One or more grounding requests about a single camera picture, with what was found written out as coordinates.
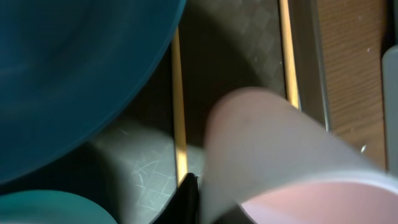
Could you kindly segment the light blue small bowl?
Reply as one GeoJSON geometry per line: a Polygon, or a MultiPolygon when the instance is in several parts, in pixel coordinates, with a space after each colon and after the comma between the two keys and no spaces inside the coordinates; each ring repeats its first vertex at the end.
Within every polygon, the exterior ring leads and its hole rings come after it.
{"type": "Polygon", "coordinates": [[[28,190],[1,196],[1,223],[115,222],[97,203],[68,192],[28,190]]]}

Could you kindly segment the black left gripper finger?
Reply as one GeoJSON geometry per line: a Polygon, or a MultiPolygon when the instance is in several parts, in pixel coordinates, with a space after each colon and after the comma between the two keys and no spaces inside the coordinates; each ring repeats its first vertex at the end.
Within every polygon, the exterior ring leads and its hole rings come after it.
{"type": "Polygon", "coordinates": [[[152,224],[196,224],[198,206],[198,177],[188,173],[152,224]]]}

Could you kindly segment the white cup pink inside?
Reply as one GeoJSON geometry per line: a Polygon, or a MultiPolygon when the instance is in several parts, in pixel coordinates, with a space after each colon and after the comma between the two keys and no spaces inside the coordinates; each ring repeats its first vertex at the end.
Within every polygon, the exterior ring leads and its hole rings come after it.
{"type": "Polygon", "coordinates": [[[262,88],[222,97],[206,127],[200,222],[396,223],[397,179],[262,88]]]}

